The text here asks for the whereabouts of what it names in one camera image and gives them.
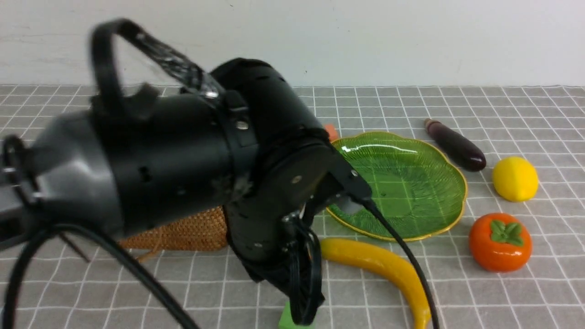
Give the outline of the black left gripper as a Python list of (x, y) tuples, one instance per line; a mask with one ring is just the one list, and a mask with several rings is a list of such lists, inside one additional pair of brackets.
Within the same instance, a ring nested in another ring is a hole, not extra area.
[(267, 173), (247, 199), (247, 270), (284, 293), (296, 325), (311, 325), (324, 302), (322, 247), (312, 226), (327, 207), (353, 215), (372, 198), (340, 140), (305, 144)]

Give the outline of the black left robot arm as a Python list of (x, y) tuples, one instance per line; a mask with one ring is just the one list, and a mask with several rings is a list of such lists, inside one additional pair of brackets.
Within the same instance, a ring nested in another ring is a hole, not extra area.
[(1, 248), (25, 243), (9, 279), (3, 329), (32, 257), (73, 233), (123, 264), (184, 329), (198, 325), (119, 244), (120, 239), (221, 207), (228, 244), (251, 279), (290, 299), (309, 325), (324, 302), (316, 212), (364, 187), (327, 131), (284, 78), (259, 60), (237, 58), (212, 72), (217, 100), (182, 90), (133, 96), (100, 65), (89, 110), (53, 119), (31, 145), (1, 143)]

